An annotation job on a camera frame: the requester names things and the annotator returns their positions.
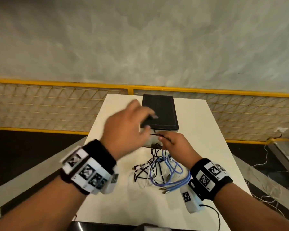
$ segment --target gray wall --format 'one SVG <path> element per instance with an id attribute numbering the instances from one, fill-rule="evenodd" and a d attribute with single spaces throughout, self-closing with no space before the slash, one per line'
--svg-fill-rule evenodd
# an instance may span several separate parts
<path id="1" fill-rule="evenodd" d="M 289 0 L 0 0 L 0 77 L 289 92 Z"/>

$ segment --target person's left arm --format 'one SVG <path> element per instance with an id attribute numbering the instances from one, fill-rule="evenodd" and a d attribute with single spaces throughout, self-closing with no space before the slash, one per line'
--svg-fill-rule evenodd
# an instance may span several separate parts
<path id="1" fill-rule="evenodd" d="M 140 123 L 154 111 L 142 107 L 137 100 L 127 108 L 110 116 L 100 142 L 115 160 L 135 151 L 150 137 L 150 127 L 139 132 Z M 73 184 L 57 177 L 42 190 L 21 203 L 0 219 L 1 230 L 64 230 L 84 202 L 82 194 Z"/>

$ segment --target yellow metal frame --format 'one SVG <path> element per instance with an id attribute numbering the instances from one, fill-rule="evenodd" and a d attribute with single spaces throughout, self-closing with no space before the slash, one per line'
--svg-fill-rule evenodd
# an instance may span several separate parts
<path id="1" fill-rule="evenodd" d="M 210 93 L 210 94 L 228 94 L 228 95 L 249 95 L 249 96 L 269 96 L 269 97 L 286 97 L 289 93 L 278 92 L 262 92 L 262 91 L 238 91 L 238 90 L 219 90 L 219 89 L 201 89 L 201 88 L 184 88 L 184 87 L 164 87 L 164 86 L 145 86 L 145 85 L 120 85 L 120 84 L 102 84 L 102 83 L 83 83 L 83 82 L 62 82 L 62 81 L 26 81 L 19 79 L 0 78 L 0 83 L 10 84 L 27 84 L 27 85 L 47 85 L 47 86 L 71 86 L 71 87 L 96 87 L 96 88 L 117 88 L 127 89 L 129 95 L 134 94 L 134 90 L 157 90 L 157 91 L 173 91 L 173 92 L 191 92 L 191 93 Z M 0 127 L 0 130 L 6 131 L 27 131 L 27 132 L 43 132 L 43 133 L 60 133 L 88 135 L 89 132 L 79 131 L 57 131 L 42 129 L 23 129 L 23 128 L 6 128 Z M 272 141 L 281 141 L 289 139 L 270 139 L 268 141 L 245 141 L 245 140 L 227 140 L 227 143 L 250 143 L 250 144 L 268 144 Z"/>

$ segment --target tabletop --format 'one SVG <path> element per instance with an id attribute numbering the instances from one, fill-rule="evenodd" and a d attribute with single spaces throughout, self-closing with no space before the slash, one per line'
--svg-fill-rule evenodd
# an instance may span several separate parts
<path id="1" fill-rule="evenodd" d="M 133 99 L 142 103 L 142 96 L 108 94 L 89 132 L 86 143 L 100 139 L 104 123 L 112 114 L 124 109 Z M 250 194 L 243 176 L 216 124 L 205 100 L 174 98 L 182 133 L 192 147 L 205 158 L 225 168 L 233 182 Z M 107 224 L 140 225 L 150 223 L 160 227 L 191 230 L 217 230 L 218 218 L 210 208 L 190 214 L 179 190 L 162 194 L 155 186 L 140 188 L 133 181 L 132 167 L 151 158 L 150 149 L 141 147 L 117 162 L 119 179 L 111 194 L 87 196 L 77 212 L 77 221 Z M 215 208 L 212 201 L 204 204 Z M 221 230 L 230 230 L 221 217 Z"/>

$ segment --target box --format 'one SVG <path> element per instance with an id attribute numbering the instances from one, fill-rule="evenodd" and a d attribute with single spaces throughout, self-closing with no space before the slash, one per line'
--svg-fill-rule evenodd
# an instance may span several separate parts
<path id="1" fill-rule="evenodd" d="M 147 106 L 153 109 L 158 116 L 158 119 L 151 117 L 147 118 L 141 125 L 140 130 L 149 125 L 151 133 L 158 131 L 174 131 L 178 132 L 179 124 L 177 120 L 176 109 L 172 96 L 166 95 L 143 95 L 142 106 Z M 146 142 L 145 147 L 151 147 L 151 144 L 162 143 L 158 140 L 158 136 L 152 135 Z"/>

